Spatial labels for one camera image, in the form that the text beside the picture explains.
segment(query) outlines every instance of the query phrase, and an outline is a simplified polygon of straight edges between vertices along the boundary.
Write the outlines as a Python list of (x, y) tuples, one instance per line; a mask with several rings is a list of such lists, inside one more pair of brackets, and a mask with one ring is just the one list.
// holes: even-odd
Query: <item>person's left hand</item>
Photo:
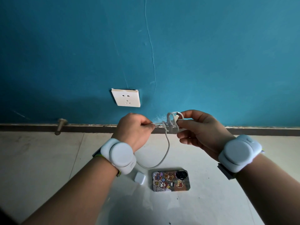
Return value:
[(129, 113), (121, 118), (112, 138), (129, 144), (134, 153), (147, 142), (154, 128), (155, 125), (145, 116)]

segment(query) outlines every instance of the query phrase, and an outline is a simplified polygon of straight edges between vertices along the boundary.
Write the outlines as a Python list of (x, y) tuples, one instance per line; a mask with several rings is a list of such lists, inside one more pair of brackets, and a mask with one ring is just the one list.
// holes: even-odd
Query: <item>phone camera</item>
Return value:
[(185, 179), (188, 176), (188, 174), (185, 171), (177, 171), (175, 175), (181, 180)]

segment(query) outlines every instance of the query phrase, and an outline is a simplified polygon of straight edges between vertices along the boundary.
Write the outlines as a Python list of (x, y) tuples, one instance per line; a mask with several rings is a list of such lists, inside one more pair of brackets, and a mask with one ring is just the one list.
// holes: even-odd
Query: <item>tangled cable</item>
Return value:
[(166, 138), (167, 138), (167, 140), (168, 140), (168, 149), (167, 149), (167, 152), (166, 152), (165, 156), (163, 157), (163, 159), (162, 159), (157, 165), (155, 165), (155, 166), (153, 166), (153, 167), (146, 167), (146, 166), (143, 166), (143, 165), (139, 164), (139, 162), (137, 162), (137, 164), (140, 165), (142, 168), (144, 168), (144, 169), (152, 169), (152, 168), (155, 168), (155, 167), (161, 165), (162, 162), (165, 160), (165, 158), (167, 157), (167, 154), (168, 154), (168, 152), (169, 152), (169, 149), (170, 149), (170, 141), (169, 141), (169, 139), (168, 139), (167, 132), (169, 132), (169, 127), (170, 127), (170, 126), (172, 126), (172, 127), (174, 127), (174, 128), (177, 128), (177, 130), (179, 131), (179, 126), (178, 126), (178, 124), (176, 123), (176, 121), (177, 121), (177, 119), (178, 119), (178, 117), (179, 117), (178, 114), (180, 114), (181, 117), (182, 117), (182, 119), (184, 119), (182, 113), (180, 113), (180, 112), (170, 112), (170, 113), (167, 114), (167, 122), (162, 121), (161, 123), (160, 123), (160, 122), (159, 122), (159, 123), (154, 123), (155, 125), (163, 125), (163, 128), (164, 128), (165, 131), (166, 131), (166, 132), (165, 132), (165, 135), (166, 135)]

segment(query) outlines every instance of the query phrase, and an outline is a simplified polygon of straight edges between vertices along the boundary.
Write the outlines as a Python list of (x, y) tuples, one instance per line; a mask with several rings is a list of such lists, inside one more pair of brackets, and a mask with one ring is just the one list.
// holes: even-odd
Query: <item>dark baseboard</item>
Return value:
[[(116, 125), (76, 125), (70, 124), (62, 128), (62, 132), (70, 133), (113, 133)], [(24, 132), (55, 132), (57, 125), (52, 124), (0, 124), (0, 131), (24, 131)], [(299, 128), (227, 128), (234, 135), (257, 135), (257, 136), (300, 136)], [(152, 133), (165, 133), (164, 128), (156, 127)]]

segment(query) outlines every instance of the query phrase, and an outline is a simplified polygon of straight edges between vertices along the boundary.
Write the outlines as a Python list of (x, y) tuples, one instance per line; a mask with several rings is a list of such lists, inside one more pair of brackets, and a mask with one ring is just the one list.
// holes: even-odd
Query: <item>white wrist tracker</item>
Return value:
[(247, 135), (240, 135), (225, 144), (219, 162), (232, 173), (237, 173), (262, 151), (262, 146)]
[(93, 157), (96, 155), (102, 155), (125, 175), (129, 174), (137, 163), (130, 145), (115, 138), (109, 139), (93, 154)]

